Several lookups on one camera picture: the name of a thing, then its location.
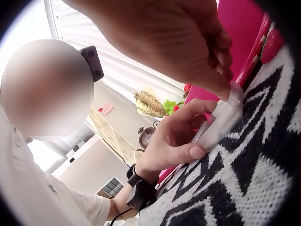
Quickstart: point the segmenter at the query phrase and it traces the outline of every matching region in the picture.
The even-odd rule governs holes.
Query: finger
[[[172,121],[189,121],[195,115],[204,114],[204,113],[211,113],[215,107],[217,102],[216,101],[209,101],[209,100],[201,100],[198,98],[193,99],[188,104],[184,105],[183,107],[179,108],[175,113],[167,117]]]
[[[220,74],[222,74],[228,81],[232,80],[232,78],[233,78],[233,72],[232,72],[231,68],[224,67],[221,64],[218,64],[216,66],[215,70],[217,72],[219,72]]]
[[[208,49],[214,54],[222,66],[229,67],[232,65],[233,59],[229,49],[222,50],[216,44],[209,45]]]
[[[217,95],[221,100],[227,101],[231,90],[227,78],[209,65],[204,65],[202,74],[204,79],[195,81],[194,85],[200,86]]]
[[[168,159],[170,164],[183,164],[201,159],[206,155],[206,151],[197,144],[184,144],[179,147],[169,146]]]
[[[213,35],[213,39],[219,46],[219,48],[227,50],[232,45],[232,38],[228,35],[228,33],[223,29],[222,25],[219,22],[219,29]]]
[[[190,121],[189,125],[192,130],[200,128],[201,124],[206,121],[206,116],[204,114],[194,116]]]

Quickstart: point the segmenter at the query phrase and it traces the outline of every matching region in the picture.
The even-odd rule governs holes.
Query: fingernail
[[[192,147],[189,149],[189,154],[193,159],[201,159],[205,156],[205,152],[199,147]]]

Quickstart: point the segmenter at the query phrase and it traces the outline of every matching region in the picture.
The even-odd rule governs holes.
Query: white shelf
[[[104,139],[113,150],[120,155],[126,164],[132,165],[143,155],[136,151],[136,148],[121,136],[95,109],[91,108],[86,122],[94,131]]]

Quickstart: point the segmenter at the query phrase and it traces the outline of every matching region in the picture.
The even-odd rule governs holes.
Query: black and white rug
[[[243,120],[168,179],[140,226],[266,225],[275,216],[300,165],[300,74],[287,47],[261,67],[244,102]]]

